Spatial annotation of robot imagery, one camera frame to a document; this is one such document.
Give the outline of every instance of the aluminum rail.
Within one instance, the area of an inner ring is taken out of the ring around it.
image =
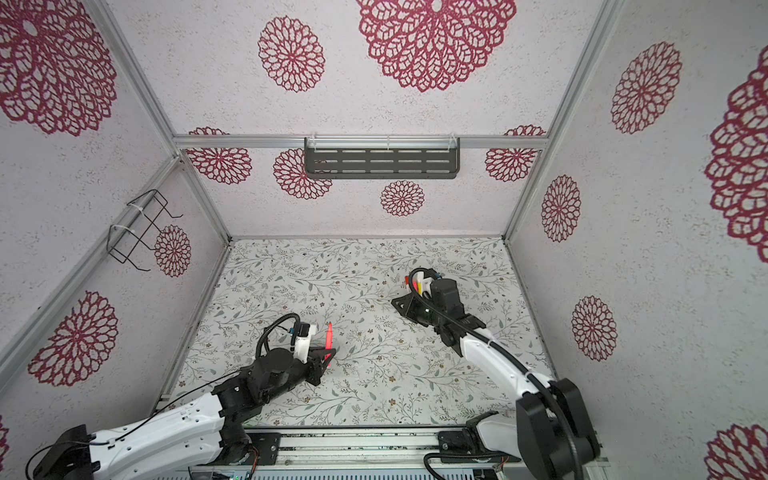
[[[547,147],[547,137],[507,135],[174,135],[176,148],[304,148],[304,138],[317,149],[434,148],[533,148]]]
[[[618,23],[621,9],[625,3],[626,0],[603,1],[598,17],[587,39],[587,44],[581,52],[576,69],[571,76],[571,81],[568,83],[568,88],[549,129],[548,138],[550,143],[533,163],[533,168],[528,175],[528,180],[525,182],[520,200],[515,205],[515,210],[504,230],[505,240],[512,241],[512,237],[517,233],[519,225],[525,217],[525,212],[532,205],[533,198],[536,197],[536,193],[544,186],[542,183],[545,181],[550,160],[553,158],[558,145],[562,142],[565,132],[568,130],[568,125],[576,114],[576,108],[587,91],[588,83],[597,70],[607,41]]]

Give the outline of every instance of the red mandala print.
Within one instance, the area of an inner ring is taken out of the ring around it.
[[[765,480],[768,478],[768,432],[760,425],[731,425],[707,442],[707,480]]]
[[[54,335],[27,366],[40,383],[73,386],[106,362],[118,336],[118,318],[98,292],[85,298],[56,327]]]
[[[168,225],[154,241],[154,259],[157,266],[168,276],[180,276],[187,271],[192,258],[190,239],[181,228]]]
[[[445,90],[466,81],[504,41],[513,0],[357,0],[368,55],[402,87]]]
[[[574,179],[568,175],[555,178],[541,202],[541,224],[553,242],[570,237],[581,214],[581,198]]]
[[[323,47],[312,30],[295,18],[274,18],[261,31],[261,65],[288,91],[307,91],[325,71]]]
[[[586,296],[576,304],[571,328],[578,348],[586,356],[600,362],[616,348],[616,322],[608,305],[599,298]]]
[[[682,67],[680,52],[665,41],[639,54],[616,85],[611,113],[617,130],[633,134],[653,124],[672,101]]]
[[[5,460],[5,454],[8,453],[8,429],[2,424],[2,416],[0,416],[0,472],[2,472],[2,462]]]
[[[538,136],[546,133],[541,127],[520,125],[504,135]],[[528,176],[536,155],[536,150],[533,148],[493,148],[485,154],[485,169],[496,180],[504,182],[520,180]]]
[[[728,219],[728,235],[757,248],[768,263],[768,47],[747,81],[730,92],[723,123],[710,135],[710,205]]]
[[[309,200],[325,195],[331,180],[314,180],[304,170],[304,150],[294,148],[281,152],[273,165],[274,175],[280,188],[296,198]]]
[[[397,217],[414,214],[424,204],[424,190],[413,182],[398,180],[384,187],[382,207]]]
[[[196,128],[190,135],[228,135],[218,128]],[[220,184],[238,184],[250,175],[250,157],[245,148],[192,148],[187,155],[197,171]]]
[[[76,0],[0,2],[0,102],[13,121],[77,137],[111,116],[117,73]]]

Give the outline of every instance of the table surface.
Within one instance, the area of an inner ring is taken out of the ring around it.
[[[389,303],[407,293],[404,278],[417,266],[456,280],[467,313],[529,368],[551,374],[501,239],[241,240],[171,398],[249,364],[264,327],[296,312],[318,325],[313,345],[324,345],[333,324],[336,358],[319,386],[297,386],[248,426],[456,425],[513,408],[483,371]],[[270,335],[271,346],[289,341],[280,329]]]

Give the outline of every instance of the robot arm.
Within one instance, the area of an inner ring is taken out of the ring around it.
[[[469,450],[470,456],[488,458],[504,452],[521,458],[539,480],[569,472],[579,478],[581,464],[596,458],[600,446],[576,385],[528,371],[481,320],[464,311],[454,280],[417,268],[408,283],[411,293],[392,301],[397,311],[433,327],[444,344],[480,367],[515,402],[515,419],[490,412],[467,422],[466,443],[456,453],[467,458]]]
[[[309,347],[317,328],[293,318],[292,352],[271,349],[211,393],[148,420],[90,435],[85,425],[69,429],[35,467],[33,478],[138,480],[173,468],[240,461],[250,448],[242,423],[301,382],[319,385],[336,354]]]

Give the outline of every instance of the cable tie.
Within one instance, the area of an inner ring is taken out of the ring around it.
[[[122,228],[123,230],[128,230],[131,233],[136,233],[136,230],[132,228],[125,227],[123,225],[112,225],[113,228]]]

